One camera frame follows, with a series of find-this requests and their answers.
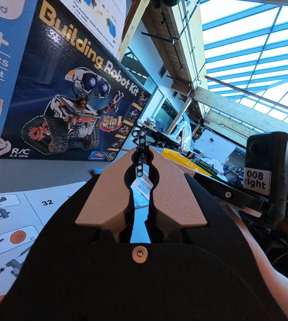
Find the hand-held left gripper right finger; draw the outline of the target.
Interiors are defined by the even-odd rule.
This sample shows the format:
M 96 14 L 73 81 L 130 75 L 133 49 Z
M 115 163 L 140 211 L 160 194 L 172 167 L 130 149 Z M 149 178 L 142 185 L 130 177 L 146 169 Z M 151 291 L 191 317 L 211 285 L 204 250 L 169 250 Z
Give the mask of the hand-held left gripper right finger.
M 170 232 L 206 228 L 207 221 L 183 173 L 155 149 L 147 148 L 150 191 L 147 231 L 152 243 L 163 243 Z

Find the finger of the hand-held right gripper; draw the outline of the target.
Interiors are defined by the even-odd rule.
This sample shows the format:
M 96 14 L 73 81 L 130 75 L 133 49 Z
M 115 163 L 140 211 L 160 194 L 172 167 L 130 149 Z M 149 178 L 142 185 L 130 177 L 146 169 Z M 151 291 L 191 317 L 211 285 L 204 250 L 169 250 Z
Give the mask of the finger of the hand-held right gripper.
M 176 167 L 178 167 L 183 173 L 189 174 L 192 178 L 194 177 L 194 175 L 196 173 L 198 173 L 198 171 L 192 170 L 192 169 L 190 169 L 186 166 L 183 166 L 181 164 L 178 164 L 172 160 L 170 162 L 173 163 Z

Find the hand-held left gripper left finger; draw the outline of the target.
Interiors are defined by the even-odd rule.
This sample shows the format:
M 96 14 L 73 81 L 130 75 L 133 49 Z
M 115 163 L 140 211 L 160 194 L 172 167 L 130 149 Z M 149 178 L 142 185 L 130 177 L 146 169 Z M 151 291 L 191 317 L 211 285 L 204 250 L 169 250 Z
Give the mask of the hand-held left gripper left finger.
M 128 225 L 125 213 L 131 194 L 125 174 L 133 165 L 131 157 L 135 152 L 132 148 L 101 172 L 75 221 L 77 226 L 110 230 L 120 241 L 120 233 Z

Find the dark grey angled beam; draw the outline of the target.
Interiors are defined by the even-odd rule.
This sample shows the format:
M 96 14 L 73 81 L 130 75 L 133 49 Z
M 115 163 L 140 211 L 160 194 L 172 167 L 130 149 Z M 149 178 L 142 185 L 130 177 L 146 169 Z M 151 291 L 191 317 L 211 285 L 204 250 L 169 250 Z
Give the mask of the dark grey angled beam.
M 144 130 L 132 130 L 131 135 L 137 139 L 135 144 L 137 145 L 137 156 L 139 162 L 147 164 L 147 146 L 146 146 L 146 131 Z

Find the person's right forearm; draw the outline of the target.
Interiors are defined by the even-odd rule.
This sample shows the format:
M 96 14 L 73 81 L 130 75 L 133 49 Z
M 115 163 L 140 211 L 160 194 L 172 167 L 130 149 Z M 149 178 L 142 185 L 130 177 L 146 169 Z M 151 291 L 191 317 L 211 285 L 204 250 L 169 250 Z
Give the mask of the person's right forearm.
M 256 242 L 251 233 L 248 231 L 247 227 L 237 215 L 237 211 L 232 210 L 232 208 L 230 208 L 228 205 L 224 205 L 224 209 L 229 213 L 244 235 L 251 248 L 266 286 L 288 318 L 288 279 L 272 267 L 264 251 L 261 249 L 259 244 Z

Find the grey desk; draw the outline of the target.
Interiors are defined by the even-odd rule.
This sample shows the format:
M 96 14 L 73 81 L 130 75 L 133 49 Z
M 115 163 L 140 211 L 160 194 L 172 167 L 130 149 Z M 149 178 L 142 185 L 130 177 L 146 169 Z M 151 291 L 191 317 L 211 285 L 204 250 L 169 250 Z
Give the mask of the grey desk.
M 57 187 L 86 182 L 61 205 L 48 220 L 32 244 L 30 255 L 37 254 L 85 254 L 100 249 L 121 250 L 126 253 L 135 246 L 143 245 L 150 251 L 153 246 L 146 230 L 145 217 L 138 217 L 134 209 L 133 190 L 126 209 L 129 226 L 121 232 L 121 240 L 115 241 L 111 231 L 81 227 L 75 221 L 100 175 L 90 177 L 92 161 L 32 160 L 22 157 L 0 158 L 0 194 Z

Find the white task sheet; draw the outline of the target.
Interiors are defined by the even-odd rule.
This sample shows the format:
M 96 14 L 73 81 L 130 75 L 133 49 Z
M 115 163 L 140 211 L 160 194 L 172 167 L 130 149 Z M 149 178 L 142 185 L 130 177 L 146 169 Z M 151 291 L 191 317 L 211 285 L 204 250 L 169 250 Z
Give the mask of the white task sheet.
M 62 0 L 86 28 L 116 57 L 126 19 L 126 0 Z

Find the yellow storage bin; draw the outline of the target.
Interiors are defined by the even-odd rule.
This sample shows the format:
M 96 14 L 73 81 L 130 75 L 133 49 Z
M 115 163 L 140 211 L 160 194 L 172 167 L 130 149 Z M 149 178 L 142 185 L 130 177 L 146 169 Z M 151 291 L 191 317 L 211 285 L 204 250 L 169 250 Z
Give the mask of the yellow storage bin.
M 179 168 L 181 168 L 182 170 L 183 170 L 182 167 L 185 167 L 186 169 L 192 170 L 194 172 L 203 174 L 208 177 L 212 177 L 212 174 L 202 169 L 200 166 L 193 163 L 188 158 L 182 156 L 180 153 L 176 151 L 164 148 L 161 155 L 167 158 L 168 160 L 172 161 L 173 163 L 175 163 L 176 166 L 179 165 Z

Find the whiteboard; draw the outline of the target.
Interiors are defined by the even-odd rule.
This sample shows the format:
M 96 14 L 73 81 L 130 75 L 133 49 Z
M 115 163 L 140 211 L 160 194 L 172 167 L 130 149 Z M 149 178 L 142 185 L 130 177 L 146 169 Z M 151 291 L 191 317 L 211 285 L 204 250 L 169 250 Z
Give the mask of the whiteboard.
M 223 165 L 235 150 L 236 145 L 214 132 L 205 130 L 200 138 L 196 140 L 193 148 L 199 150 L 210 159 L 216 159 Z

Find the sticker sheet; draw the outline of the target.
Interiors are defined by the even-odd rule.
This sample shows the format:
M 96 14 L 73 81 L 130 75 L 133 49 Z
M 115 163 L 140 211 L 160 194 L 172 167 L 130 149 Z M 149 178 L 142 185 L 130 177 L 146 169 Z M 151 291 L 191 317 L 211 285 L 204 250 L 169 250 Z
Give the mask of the sticker sheet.
M 133 190 L 135 209 L 149 205 L 151 185 L 144 178 L 137 177 L 131 184 L 131 189 Z

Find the leaning cardboard board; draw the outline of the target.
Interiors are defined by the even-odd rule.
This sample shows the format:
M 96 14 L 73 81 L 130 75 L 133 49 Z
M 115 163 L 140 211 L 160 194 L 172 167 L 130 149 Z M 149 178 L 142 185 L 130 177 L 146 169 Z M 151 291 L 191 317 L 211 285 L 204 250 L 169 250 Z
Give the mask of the leaning cardboard board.
M 181 151 L 183 153 L 188 153 L 191 149 L 192 144 L 192 131 L 190 126 L 190 121 L 185 112 L 183 112 L 183 127 L 181 134 Z

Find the open instruction booklet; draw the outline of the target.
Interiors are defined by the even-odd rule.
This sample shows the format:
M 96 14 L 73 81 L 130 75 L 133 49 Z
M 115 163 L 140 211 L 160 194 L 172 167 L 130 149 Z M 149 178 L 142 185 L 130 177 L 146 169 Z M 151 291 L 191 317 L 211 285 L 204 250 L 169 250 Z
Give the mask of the open instruction booklet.
M 40 231 L 85 183 L 0 194 L 0 301 L 17 278 Z

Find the blue toy box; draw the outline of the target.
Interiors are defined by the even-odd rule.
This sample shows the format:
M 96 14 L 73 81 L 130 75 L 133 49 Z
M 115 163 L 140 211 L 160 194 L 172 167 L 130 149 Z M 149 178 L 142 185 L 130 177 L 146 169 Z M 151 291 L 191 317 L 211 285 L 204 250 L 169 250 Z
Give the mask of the blue toy box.
M 0 158 L 112 162 L 150 96 L 61 1 L 0 1 Z

